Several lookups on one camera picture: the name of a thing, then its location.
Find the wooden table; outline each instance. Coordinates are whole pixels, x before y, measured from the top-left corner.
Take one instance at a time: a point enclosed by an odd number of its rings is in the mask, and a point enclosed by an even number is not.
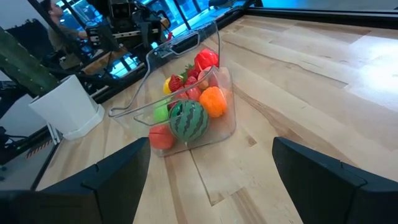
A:
[[[221,35],[236,131],[219,144],[152,155],[134,223],[301,223],[272,159],[275,136],[398,180],[398,31],[245,16]],[[105,108],[127,103],[136,85]],[[38,189],[133,139],[105,118],[61,143]]]

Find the yellow fruit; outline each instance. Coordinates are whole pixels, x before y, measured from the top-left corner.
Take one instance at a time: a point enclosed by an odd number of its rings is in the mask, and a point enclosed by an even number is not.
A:
[[[171,91],[170,91],[170,89],[169,89],[169,82],[170,82],[170,79],[171,79],[171,78],[166,79],[166,82],[164,82],[164,84],[163,84],[163,93],[164,93],[165,95],[171,94]]]

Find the white planter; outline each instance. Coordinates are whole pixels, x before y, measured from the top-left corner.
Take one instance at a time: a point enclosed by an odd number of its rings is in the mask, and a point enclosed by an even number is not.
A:
[[[105,114],[104,108],[87,94],[75,75],[64,79],[50,93],[33,99],[29,106],[68,140],[85,136]]]

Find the green striped watermelon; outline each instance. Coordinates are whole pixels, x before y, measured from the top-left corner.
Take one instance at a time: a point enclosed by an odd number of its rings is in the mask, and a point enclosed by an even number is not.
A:
[[[209,126],[209,116],[200,103],[182,100],[170,110],[169,125],[176,138],[189,142],[205,133]]]

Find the red bell pepper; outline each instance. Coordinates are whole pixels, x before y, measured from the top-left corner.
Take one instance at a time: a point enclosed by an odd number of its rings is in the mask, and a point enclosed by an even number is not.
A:
[[[194,59],[195,62],[195,70],[197,72],[201,72],[207,67],[217,66],[218,63],[218,54],[209,49],[203,49]]]

